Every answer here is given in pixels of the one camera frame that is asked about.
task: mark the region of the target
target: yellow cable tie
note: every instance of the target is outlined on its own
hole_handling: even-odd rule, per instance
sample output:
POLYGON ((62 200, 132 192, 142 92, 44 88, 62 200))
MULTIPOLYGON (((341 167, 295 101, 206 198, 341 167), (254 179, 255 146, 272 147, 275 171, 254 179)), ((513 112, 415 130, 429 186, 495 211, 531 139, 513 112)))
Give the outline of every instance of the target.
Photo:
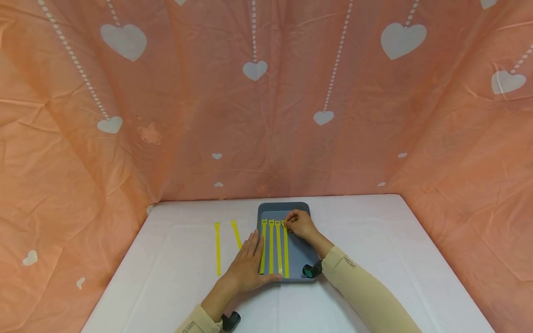
POLYGON ((268 225, 270 227, 269 232, 269 262, 268 262, 268 273, 274 273, 274 220, 269 220, 268 225))
POLYGON ((231 225, 233 226, 233 232, 235 233, 235 239, 237 240, 237 246, 239 247, 239 250, 240 250, 240 248, 243 247, 243 244, 240 242, 239 229, 237 229, 237 220, 231 221, 231 225))
POLYGON ((259 267, 259 274, 265 273, 265 249, 267 247, 267 219, 261 220, 261 235, 263 235, 263 254, 261 254, 261 266, 259 267))
POLYGON ((222 275, 222 265, 220 264, 220 223, 215 223, 216 232, 216 276, 222 275))
POLYGON ((285 253, 285 278, 289 278, 289 235, 287 233, 287 227, 285 226, 285 220, 281 221, 283 224, 283 251, 285 253))
POLYGON ((280 221, 276 221, 276 243, 278 246, 278 274, 283 276, 283 260, 281 259, 281 235, 279 233, 280 221))

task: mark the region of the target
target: person's right hand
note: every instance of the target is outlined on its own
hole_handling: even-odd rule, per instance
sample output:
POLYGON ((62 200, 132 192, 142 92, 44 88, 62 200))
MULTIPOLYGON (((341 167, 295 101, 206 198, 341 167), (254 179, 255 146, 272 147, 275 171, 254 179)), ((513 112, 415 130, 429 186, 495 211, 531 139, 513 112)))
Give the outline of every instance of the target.
POLYGON ((305 240, 309 240, 319 233, 314 226, 311 216, 307 212, 299 209, 295 209, 287 214, 287 217, 285 217, 285 226, 288 230, 305 240))

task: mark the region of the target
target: orange curtain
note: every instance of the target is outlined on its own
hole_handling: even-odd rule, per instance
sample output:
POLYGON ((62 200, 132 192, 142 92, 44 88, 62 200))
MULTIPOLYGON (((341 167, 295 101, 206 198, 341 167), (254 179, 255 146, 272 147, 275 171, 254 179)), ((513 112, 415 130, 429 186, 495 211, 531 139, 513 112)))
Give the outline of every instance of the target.
POLYGON ((0 332, 79 332, 160 200, 403 195, 533 331, 533 3, 0 2, 0 332))

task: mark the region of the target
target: hand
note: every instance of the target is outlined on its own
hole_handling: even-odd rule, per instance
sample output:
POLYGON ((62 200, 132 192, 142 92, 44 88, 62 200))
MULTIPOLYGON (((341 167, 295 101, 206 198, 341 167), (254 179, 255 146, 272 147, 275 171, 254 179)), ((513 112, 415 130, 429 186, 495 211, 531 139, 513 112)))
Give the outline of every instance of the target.
POLYGON ((317 235, 319 232, 314 226, 311 216, 303 210, 295 209, 285 217, 285 226, 295 235, 307 241, 317 235))
POLYGON ((244 241, 237 257, 231 263, 228 271, 221 277, 230 288, 237 293, 245 293, 257 289, 267 283, 281 281, 280 274, 260 275, 259 265, 263 254, 263 236, 257 230, 244 241))
POLYGON ((237 294, 282 280, 280 274, 259 275, 263 242, 264 239, 259 236, 257 230, 250 234, 226 273, 220 277, 201 303, 204 311, 214 322, 220 321, 222 313, 237 294))
POLYGON ((329 251, 334 247, 333 243, 317 230, 311 216, 307 212, 295 209, 287 214, 285 220, 287 229, 311 244, 320 258, 326 258, 329 251))

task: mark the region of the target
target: person's left hand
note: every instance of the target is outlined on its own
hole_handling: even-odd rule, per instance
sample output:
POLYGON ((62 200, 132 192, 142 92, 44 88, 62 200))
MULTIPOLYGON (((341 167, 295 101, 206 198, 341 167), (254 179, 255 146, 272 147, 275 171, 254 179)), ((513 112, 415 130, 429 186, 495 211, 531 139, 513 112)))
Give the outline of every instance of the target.
POLYGON ((250 237, 244 241, 235 260, 220 278, 228 284, 229 288, 235 288, 237 294, 282 280, 280 274, 260 275, 258 273, 263 254, 263 242, 263 236, 259 236, 257 230, 250 234, 250 237))

